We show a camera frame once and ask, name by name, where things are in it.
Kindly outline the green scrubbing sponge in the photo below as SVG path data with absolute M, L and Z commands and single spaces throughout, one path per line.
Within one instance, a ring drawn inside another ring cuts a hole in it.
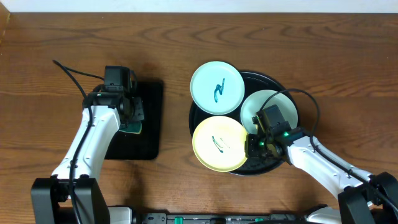
M 128 134 L 140 134 L 142 131 L 142 123 L 140 121 L 133 121 L 130 123 L 122 124 L 119 127 L 119 131 Z

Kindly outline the yellow plate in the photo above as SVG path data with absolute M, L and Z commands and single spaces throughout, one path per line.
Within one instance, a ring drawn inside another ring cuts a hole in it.
M 212 116 L 203 120 L 192 136 L 193 151 L 207 168 L 229 172 L 246 161 L 245 141 L 248 133 L 235 119 Z

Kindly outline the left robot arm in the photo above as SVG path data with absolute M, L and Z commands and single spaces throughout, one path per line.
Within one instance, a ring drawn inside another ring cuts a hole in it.
M 31 188 L 36 223 L 134 223 L 130 207 L 107 206 L 98 185 L 114 135 L 134 115 L 136 88 L 97 86 L 83 100 L 79 130 L 64 160 Z

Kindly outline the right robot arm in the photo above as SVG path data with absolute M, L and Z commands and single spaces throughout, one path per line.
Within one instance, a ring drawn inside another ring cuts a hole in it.
M 317 208 L 301 223 L 397 223 L 397 179 L 374 175 L 339 158 L 301 127 L 248 134 L 248 157 L 287 162 L 303 170 L 334 197 L 339 208 Z

